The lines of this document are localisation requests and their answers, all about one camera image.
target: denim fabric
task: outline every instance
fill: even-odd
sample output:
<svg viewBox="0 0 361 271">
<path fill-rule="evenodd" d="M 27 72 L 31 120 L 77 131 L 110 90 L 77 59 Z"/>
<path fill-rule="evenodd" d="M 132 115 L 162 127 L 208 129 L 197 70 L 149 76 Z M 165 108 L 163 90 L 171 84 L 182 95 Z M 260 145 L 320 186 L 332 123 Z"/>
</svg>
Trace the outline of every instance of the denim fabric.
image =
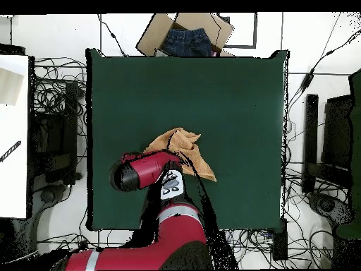
<svg viewBox="0 0 361 271">
<path fill-rule="evenodd" d="M 171 56 L 211 56 L 212 47 L 203 28 L 196 30 L 170 29 L 161 48 Z"/>
</svg>

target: dark green table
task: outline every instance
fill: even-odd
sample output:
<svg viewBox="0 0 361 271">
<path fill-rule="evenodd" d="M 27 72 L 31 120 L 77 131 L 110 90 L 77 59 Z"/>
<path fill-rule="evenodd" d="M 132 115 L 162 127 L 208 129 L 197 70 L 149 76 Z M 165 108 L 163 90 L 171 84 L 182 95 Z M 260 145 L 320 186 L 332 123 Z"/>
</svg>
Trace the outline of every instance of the dark green table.
<svg viewBox="0 0 361 271">
<path fill-rule="evenodd" d="M 183 127 L 217 183 L 204 179 L 220 229 L 277 227 L 286 52 L 271 59 L 87 55 L 88 228 L 139 229 L 146 190 L 118 193 L 109 170 L 124 152 L 143 151 Z M 197 180 L 188 194 L 200 205 Z"/>
</svg>

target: tan cloth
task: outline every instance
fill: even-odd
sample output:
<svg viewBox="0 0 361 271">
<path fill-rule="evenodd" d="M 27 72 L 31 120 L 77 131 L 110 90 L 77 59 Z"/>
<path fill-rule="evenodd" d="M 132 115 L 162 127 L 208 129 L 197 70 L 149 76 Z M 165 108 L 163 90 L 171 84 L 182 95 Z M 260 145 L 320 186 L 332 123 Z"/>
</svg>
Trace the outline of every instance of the tan cloth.
<svg viewBox="0 0 361 271">
<path fill-rule="evenodd" d="M 197 173 L 201 178 L 209 179 L 217 182 L 216 177 L 209 167 L 209 165 L 203 160 L 200 155 L 200 149 L 194 143 L 200 137 L 200 134 L 194 134 L 192 132 L 187 132 L 183 128 L 175 128 L 165 134 L 157 137 L 145 150 L 146 152 L 151 152 L 155 150 L 163 150 L 167 148 L 169 138 L 169 150 L 172 152 L 181 151 L 186 155 L 193 163 Z M 183 164 L 183 173 L 195 175 L 191 166 Z"/>
</svg>

